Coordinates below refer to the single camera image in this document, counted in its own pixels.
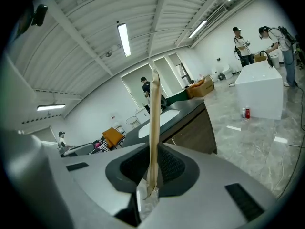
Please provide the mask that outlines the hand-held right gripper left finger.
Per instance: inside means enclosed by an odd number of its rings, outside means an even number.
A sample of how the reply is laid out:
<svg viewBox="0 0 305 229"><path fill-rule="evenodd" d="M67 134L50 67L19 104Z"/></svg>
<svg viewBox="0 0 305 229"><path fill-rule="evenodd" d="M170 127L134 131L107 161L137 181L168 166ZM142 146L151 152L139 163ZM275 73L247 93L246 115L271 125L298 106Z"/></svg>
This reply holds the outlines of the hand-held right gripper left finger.
<svg viewBox="0 0 305 229"><path fill-rule="evenodd" d="M131 194L117 191L108 181L107 165L141 147L132 145L94 155L60 157L57 149L45 147L52 178L64 201L72 229L133 229L116 215L127 209Z"/></svg>

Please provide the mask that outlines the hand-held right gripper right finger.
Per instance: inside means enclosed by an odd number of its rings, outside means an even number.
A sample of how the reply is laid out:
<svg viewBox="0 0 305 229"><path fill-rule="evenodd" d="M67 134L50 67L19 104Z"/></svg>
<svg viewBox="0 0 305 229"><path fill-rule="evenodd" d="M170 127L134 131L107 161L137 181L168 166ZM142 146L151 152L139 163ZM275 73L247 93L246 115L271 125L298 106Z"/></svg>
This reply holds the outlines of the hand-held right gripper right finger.
<svg viewBox="0 0 305 229"><path fill-rule="evenodd" d="M197 182L183 195L160 198L142 222L144 229L236 229L246 218L226 190L240 184L267 211L276 203L273 193L234 164L215 155L169 144L171 149L192 158L199 167Z"/></svg>

